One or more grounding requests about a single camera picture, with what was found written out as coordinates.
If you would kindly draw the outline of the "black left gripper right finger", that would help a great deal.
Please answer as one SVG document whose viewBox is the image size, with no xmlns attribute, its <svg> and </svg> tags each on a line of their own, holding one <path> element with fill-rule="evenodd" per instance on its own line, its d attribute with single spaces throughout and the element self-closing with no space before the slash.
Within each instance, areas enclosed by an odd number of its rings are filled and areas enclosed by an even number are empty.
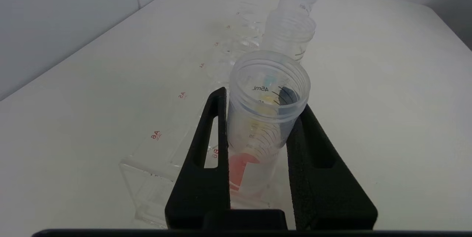
<svg viewBox="0 0 472 237">
<path fill-rule="evenodd" d="M 287 140 L 297 230 L 372 230 L 377 209 L 309 106 Z"/>
</svg>

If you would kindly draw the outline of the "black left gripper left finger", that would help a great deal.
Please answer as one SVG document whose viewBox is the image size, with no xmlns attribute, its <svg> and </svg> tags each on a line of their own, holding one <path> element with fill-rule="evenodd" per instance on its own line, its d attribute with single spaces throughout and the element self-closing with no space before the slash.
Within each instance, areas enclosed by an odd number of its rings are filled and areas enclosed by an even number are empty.
<svg viewBox="0 0 472 237">
<path fill-rule="evenodd" d="M 218 119 L 218 164 L 205 168 L 214 118 Z M 226 89 L 213 91 L 204 106 L 187 156 L 165 206 L 171 230 L 201 229 L 208 212 L 230 209 Z"/>
</svg>

